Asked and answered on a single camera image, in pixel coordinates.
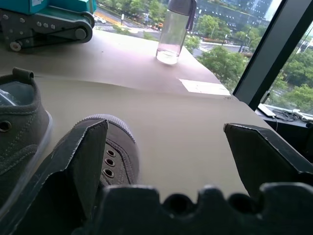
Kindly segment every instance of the plastic bottle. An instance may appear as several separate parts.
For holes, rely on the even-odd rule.
[[[196,0],[170,0],[163,24],[156,58],[168,65],[178,62],[186,32],[192,29]]]

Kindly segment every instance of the shoe eyelet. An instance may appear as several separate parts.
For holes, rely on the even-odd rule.
[[[0,132],[7,132],[12,128],[9,121],[0,121]]]
[[[116,156],[116,154],[112,150],[107,150],[107,154],[109,154],[113,158]]]
[[[106,158],[104,162],[109,166],[112,166],[112,167],[115,166],[115,162],[111,160],[110,158]]]
[[[106,176],[108,176],[109,178],[113,178],[114,177],[114,173],[113,173],[113,171],[111,171],[110,169],[104,169],[103,170],[103,172],[104,172],[104,174],[106,175]]]

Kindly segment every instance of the teal machine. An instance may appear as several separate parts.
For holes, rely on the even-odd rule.
[[[95,0],[0,0],[0,32],[13,51],[92,38]]]

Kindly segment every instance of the glass pane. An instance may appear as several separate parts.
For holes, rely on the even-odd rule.
[[[232,92],[280,2],[198,0],[184,45]],[[98,0],[95,28],[158,41],[167,4],[168,0]]]
[[[313,115],[313,23],[280,70],[265,103]]]

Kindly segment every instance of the window frame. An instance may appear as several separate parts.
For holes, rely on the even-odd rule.
[[[233,92],[252,110],[312,23],[312,12],[313,0],[282,0]]]

